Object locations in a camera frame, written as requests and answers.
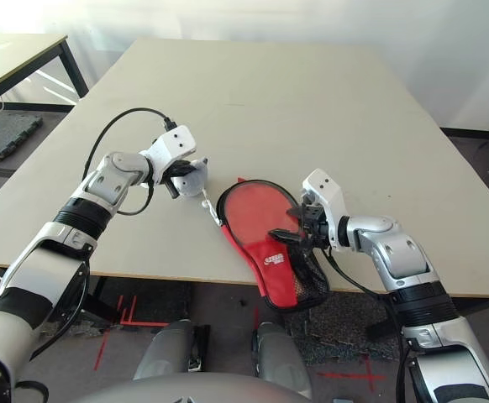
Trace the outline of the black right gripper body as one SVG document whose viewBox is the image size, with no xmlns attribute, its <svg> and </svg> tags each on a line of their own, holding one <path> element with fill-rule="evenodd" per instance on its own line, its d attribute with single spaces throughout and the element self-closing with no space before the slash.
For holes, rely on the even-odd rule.
<svg viewBox="0 0 489 403">
<path fill-rule="evenodd" d="M 329 247 L 329 224 L 320 205 L 301 204 L 301 227 L 311 248 Z"/>
</svg>

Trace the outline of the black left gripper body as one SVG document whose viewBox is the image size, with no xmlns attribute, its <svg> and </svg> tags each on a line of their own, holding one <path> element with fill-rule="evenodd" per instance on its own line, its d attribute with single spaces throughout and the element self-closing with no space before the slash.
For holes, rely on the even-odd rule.
<svg viewBox="0 0 489 403">
<path fill-rule="evenodd" d="M 173 186 L 173 183 L 171 182 L 171 178 L 177 177 L 179 176 L 179 174 L 180 174 L 180 162 L 175 161 L 165 169 L 161 177 L 160 183 L 166 187 Z"/>
</svg>

